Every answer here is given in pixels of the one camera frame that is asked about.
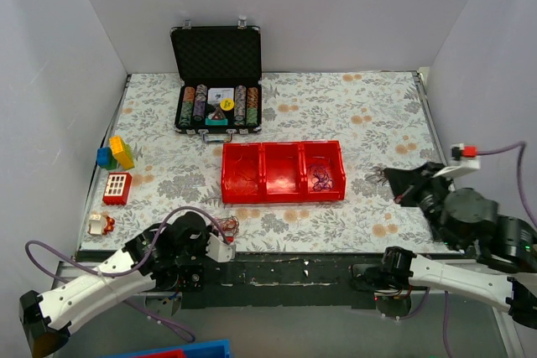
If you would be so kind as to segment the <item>red three-compartment bin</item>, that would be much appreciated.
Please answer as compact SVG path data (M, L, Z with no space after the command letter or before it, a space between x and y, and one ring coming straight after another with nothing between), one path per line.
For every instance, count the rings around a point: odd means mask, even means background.
M223 146L221 192L225 204L341 201L346 184L338 141Z

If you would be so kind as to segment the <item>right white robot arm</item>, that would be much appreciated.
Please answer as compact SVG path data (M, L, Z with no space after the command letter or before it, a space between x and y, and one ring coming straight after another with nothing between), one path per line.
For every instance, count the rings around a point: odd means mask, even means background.
M514 322L536 326L536 230L502 215L496 201L472 188L452 189L441 163L417 169L383 169L397 205L418 208L433 238L452 251L473 249L489 272L436 262L398 246L387 248L379 268L388 288L404 284L437 288L508 313Z

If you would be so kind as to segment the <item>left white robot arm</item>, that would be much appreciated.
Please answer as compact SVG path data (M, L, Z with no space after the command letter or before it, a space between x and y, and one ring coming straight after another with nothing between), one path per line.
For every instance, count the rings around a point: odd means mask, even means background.
M201 276L198 263L217 232L188 211L173 223L151 225L94 268L44 293L19 299L19 317L32 357L62 348L77 330L136 293L185 290Z

